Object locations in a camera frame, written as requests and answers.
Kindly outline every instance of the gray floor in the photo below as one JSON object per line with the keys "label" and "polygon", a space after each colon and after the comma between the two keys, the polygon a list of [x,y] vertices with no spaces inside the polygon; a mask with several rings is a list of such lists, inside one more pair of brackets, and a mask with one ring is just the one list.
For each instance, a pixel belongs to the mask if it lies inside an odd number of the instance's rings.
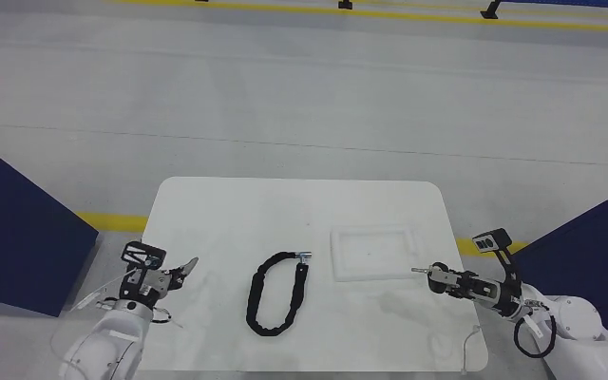
{"label": "gray floor", "polygon": [[[431,181],[457,237],[505,227],[533,240],[606,198],[607,48],[573,30],[3,2],[0,157],[73,210],[136,215],[171,176]],[[123,270],[132,238],[103,234],[80,295]],[[58,322],[15,313],[0,318],[3,378],[56,378]],[[479,315],[490,359],[469,377],[547,378],[511,325]],[[98,317],[73,315],[58,348]]]}

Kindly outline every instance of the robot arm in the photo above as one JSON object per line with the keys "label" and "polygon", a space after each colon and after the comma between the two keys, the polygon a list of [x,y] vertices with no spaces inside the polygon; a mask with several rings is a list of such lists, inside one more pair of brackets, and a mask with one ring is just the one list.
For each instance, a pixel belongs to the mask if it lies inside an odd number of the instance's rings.
{"label": "robot arm", "polygon": [[[470,299],[514,322],[517,348],[528,357],[544,358],[558,379],[608,378],[608,331],[594,306],[579,297],[545,296],[523,284],[507,248],[511,238],[504,229],[476,236],[473,242],[481,253],[496,254],[505,271],[504,281],[457,272],[441,262],[411,270],[426,274],[434,293]],[[524,323],[542,352],[530,353],[520,345]]]}
{"label": "robot arm", "polygon": [[127,243],[122,259],[128,263],[118,298],[98,302],[108,310],[91,333],[81,337],[67,351],[62,367],[66,380],[131,379],[142,360],[143,344],[150,323],[155,320],[158,300],[183,285],[199,259],[179,268],[160,270],[166,252],[138,241]]}

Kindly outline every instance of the black stand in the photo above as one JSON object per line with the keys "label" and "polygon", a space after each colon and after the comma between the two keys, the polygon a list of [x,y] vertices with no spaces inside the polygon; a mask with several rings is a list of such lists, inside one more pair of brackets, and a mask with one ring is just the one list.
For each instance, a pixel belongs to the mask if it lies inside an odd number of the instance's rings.
{"label": "black stand", "polygon": [[351,0],[340,0],[338,1],[339,10],[352,10]]}
{"label": "black stand", "polygon": [[491,2],[490,5],[487,6],[486,10],[482,10],[480,12],[482,14],[482,17],[484,19],[497,20],[498,16],[496,15],[496,10],[498,9],[498,6],[500,4],[501,4],[501,0],[494,0],[493,2]]}

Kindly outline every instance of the yellow floor line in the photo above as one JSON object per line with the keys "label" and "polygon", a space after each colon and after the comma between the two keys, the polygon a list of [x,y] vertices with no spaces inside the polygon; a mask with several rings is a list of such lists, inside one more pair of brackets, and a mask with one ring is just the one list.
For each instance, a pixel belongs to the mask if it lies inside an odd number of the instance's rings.
{"label": "yellow floor line", "polygon": [[101,214],[101,213],[76,213],[91,227],[101,231],[137,232],[145,229],[148,217],[138,215]]}
{"label": "yellow floor line", "polygon": [[[139,215],[103,213],[76,213],[76,215],[100,231],[142,233],[148,222],[147,217]],[[470,238],[456,238],[456,245],[463,256],[494,257],[492,254],[480,254]],[[511,253],[521,250],[525,245],[526,243],[522,241],[514,241]]]}
{"label": "yellow floor line", "polygon": [[[353,4],[364,4],[364,5],[377,5],[377,6],[389,6],[389,7],[406,7],[406,8],[422,8],[429,10],[464,10],[464,11],[480,11],[486,10],[486,7],[466,7],[466,6],[447,6],[440,4],[419,4],[419,3],[403,3],[395,1],[383,1],[383,0],[352,0]],[[525,9],[502,9],[498,10],[498,13],[517,13],[517,14],[530,14],[530,15],[541,15],[541,16],[566,16],[566,17],[590,17],[590,18],[606,18],[608,19],[607,13],[602,12],[573,12],[573,11],[562,11],[562,10],[525,10]]]}
{"label": "yellow floor line", "polygon": [[492,25],[501,27],[522,27],[522,28],[542,28],[542,29],[568,29],[568,30],[592,30],[608,31],[608,25],[584,25],[553,21],[527,21],[527,20],[486,20],[481,16],[461,17],[444,16],[434,14],[404,13],[377,10],[344,10],[314,7],[291,7],[279,5],[263,4],[239,4],[239,3],[214,3],[201,2],[195,0],[111,0],[116,3],[142,4],[148,6],[181,6],[181,7],[204,7],[225,10],[258,10],[258,11],[280,11],[292,13],[308,14],[338,14],[353,17],[373,17],[388,18],[413,21],[434,21],[452,24],[477,24]]}

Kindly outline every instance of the white table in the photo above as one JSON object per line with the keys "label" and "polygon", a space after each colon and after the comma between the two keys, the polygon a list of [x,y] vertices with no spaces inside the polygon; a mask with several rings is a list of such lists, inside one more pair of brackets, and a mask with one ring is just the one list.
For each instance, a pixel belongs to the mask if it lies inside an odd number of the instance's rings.
{"label": "white table", "polygon": [[[172,178],[159,189],[142,241],[167,251],[165,268],[200,257],[184,288],[159,306],[183,325],[153,326],[140,370],[459,371],[473,304],[433,294],[426,277],[336,282],[333,227],[415,225],[425,265],[463,270],[439,189],[428,182]],[[251,277],[279,251],[312,251],[294,325],[261,337],[245,322]],[[258,321],[289,309],[296,260],[266,276]],[[467,369],[487,363],[478,333]]]}

